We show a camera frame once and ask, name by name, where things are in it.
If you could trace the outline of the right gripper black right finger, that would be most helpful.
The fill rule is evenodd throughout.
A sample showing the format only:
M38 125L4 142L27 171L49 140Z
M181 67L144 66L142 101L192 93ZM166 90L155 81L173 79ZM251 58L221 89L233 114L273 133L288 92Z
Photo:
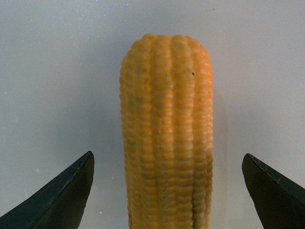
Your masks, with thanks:
M245 185L265 229L305 227L305 189L251 154L242 162Z

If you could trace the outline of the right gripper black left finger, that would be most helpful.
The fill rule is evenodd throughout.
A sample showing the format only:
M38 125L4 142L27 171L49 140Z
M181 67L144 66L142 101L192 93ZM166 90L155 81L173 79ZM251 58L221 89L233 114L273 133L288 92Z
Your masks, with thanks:
M81 156L44 187L1 216L2 229L77 229L90 194L94 155Z

